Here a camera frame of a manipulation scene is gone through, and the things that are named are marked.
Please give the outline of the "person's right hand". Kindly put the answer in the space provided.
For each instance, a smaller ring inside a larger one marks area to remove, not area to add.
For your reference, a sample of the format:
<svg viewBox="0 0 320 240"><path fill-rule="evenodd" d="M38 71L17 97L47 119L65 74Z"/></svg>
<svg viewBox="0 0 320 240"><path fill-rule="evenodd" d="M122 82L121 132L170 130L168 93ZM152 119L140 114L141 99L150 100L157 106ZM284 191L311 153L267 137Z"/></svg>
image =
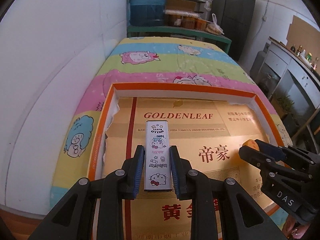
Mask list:
<svg viewBox="0 0 320 240"><path fill-rule="evenodd" d="M288 239L301 239L303 235L307 232L310 223L305 225L296 225L297 221L291 216L288 215L283 228L282 233Z"/></svg>

